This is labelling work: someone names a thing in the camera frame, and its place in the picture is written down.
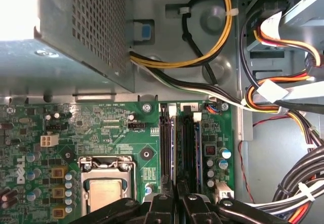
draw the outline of cpu socket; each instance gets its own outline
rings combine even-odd
[[[78,165],[82,171],[82,216],[121,198],[137,198],[136,163],[132,157],[84,156]]]

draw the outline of power connector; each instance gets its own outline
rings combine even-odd
[[[231,190],[225,182],[217,182],[215,188],[215,201],[219,202],[226,198],[234,198],[234,191]]]
[[[42,135],[40,137],[41,147],[53,147],[59,144],[59,134]]]

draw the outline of perforated metal vent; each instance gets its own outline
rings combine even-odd
[[[72,35],[124,77],[126,0],[72,0]]]

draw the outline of dell logo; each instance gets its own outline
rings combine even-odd
[[[22,156],[21,158],[17,159],[17,184],[25,184],[25,157]]]

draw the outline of screw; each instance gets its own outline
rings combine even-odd
[[[87,171],[91,170],[91,165],[90,164],[85,164],[83,167]]]
[[[151,111],[152,107],[150,104],[146,103],[143,105],[143,111],[146,113],[149,113]]]
[[[126,206],[132,206],[132,205],[134,205],[134,201],[129,200],[129,201],[127,201],[127,202],[125,203],[125,205],[126,205]]]
[[[15,113],[15,109],[13,109],[12,107],[8,107],[7,108],[7,113],[8,114],[14,114]]]
[[[120,168],[121,168],[122,170],[124,170],[124,171],[130,171],[130,169],[131,169],[130,165],[127,164],[127,163],[122,163],[122,164],[120,165]]]
[[[189,200],[196,200],[197,196],[196,195],[189,195],[188,198],[189,198]]]
[[[37,50],[35,54],[38,56],[44,56],[49,58],[57,58],[59,56],[57,53],[52,53],[45,50]]]
[[[226,103],[226,102],[222,103],[221,109],[222,109],[222,111],[227,111],[229,109],[228,103]]]
[[[158,199],[159,199],[159,200],[166,200],[166,199],[167,199],[167,196],[165,196],[165,195],[161,195]]]
[[[232,206],[233,203],[230,202],[229,200],[225,200],[225,201],[223,202],[223,205],[225,205],[225,206]]]

